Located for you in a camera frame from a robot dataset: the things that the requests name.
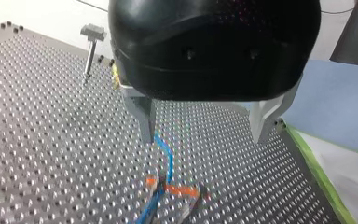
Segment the metal post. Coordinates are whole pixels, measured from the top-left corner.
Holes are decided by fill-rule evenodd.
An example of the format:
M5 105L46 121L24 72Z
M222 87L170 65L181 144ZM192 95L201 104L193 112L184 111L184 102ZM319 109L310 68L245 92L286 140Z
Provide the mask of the metal post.
M86 76L86 78L90 76L92 59L94 58L94 52L96 46L97 46L97 40L92 40L89 42L89 56L87 56L86 68L84 69L84 75Z

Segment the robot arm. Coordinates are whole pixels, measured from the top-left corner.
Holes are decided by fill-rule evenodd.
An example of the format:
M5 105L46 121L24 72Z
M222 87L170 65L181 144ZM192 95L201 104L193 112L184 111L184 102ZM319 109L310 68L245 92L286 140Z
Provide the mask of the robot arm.
M254 103L264 142L293 102L320 26L318 0L111 0L109 26L120 88L153 141L152 99Z

